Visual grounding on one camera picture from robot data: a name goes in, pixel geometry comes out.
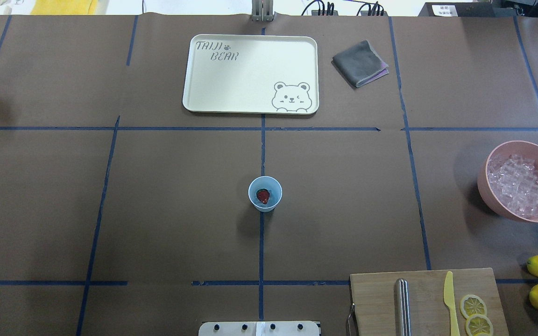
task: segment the bear face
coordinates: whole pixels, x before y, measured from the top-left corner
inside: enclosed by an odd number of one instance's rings
[[[310,86],[307,83],[299,85],[286,85],[282,82],[275,83],[275,96],[271,103],[277,112],[286,113],[288,111],[305,113],[312,105],[308,91]]]

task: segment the strawberry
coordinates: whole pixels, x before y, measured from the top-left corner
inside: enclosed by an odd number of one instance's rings
[[[269,202],[269,190],[259,189],[256,191],[256,198],[261,201],[263,204]]]

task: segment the yellow knife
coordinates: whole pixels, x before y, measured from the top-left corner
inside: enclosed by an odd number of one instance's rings
[[[444,282],[444,304],[450,309],[450,336],[460,336],[458,317],[455,311],[454,273],[448,271]]]

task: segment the pink bowl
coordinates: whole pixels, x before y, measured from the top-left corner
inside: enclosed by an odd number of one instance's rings
[[[511,212],[508,208],[502,205],[497,197],[493,194],[493,190],[491,189],[491,185],[489,185],[489,180],[487,179],[487,165],[489,163],[489,159],[498,154],[503,157],[510,157],[511,154],[520,154],[525,158],[534,159],[534,164],[538,170],[538,145],[532,142],[520,140],[502,143],[501,145],[495,147],[489,156],[487,156],[487,159],[479,172],[479,176],[476,179],[481,197],[487,206],[489,206],[489,208],[495,211],[498,215],[513,219],[514,221],[538,223],[538,218],[527,219]]]

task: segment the white label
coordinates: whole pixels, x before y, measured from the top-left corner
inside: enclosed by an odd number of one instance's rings
[[[435,16],[458,16],[453,5],[432,5]]]

